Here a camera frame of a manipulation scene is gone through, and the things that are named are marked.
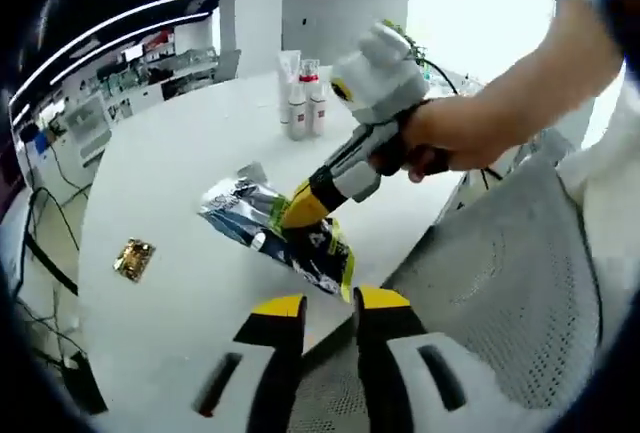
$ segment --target white table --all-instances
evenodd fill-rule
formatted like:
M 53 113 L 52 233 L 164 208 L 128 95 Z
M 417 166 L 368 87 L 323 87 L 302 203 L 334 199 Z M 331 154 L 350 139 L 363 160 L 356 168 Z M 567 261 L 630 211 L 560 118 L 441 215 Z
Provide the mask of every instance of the white table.
M 82 330 L 109 408 L 142 411 L 170 390 L 183 402 L 172 407 L 191 412 L 205 377 L 187 371 L 210 374 L 216 349 L 268 299 L 308 296 L 305 350 L 352 313 L 196 214 L 209 187 L 255 160 L 278 191 L 290 194 L 350 136 L 355 120 L 332 96 L 324 136 L 289 140 L 280 130 L 277 91 L 275 73 L 234 80 L 116 126 L 91 190 L 79 260 Z M 386 280 L 461 178 L 449 172 L 416 186 L 398 174 L 364 203 L 336 212 L 355 253 L 354 284 Z M 129 237 L 157 247 L 139 284 L 112 269 Z

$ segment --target gold packet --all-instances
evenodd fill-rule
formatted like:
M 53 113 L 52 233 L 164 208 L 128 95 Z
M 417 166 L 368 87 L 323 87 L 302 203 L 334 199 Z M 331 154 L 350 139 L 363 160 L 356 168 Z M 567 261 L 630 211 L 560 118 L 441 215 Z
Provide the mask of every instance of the gold packet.
M 129 241 L 113 263 L 113 269 L 125 278 L 138 283 L 155 249 L 154 246 L 142 240 L 129 238 Z

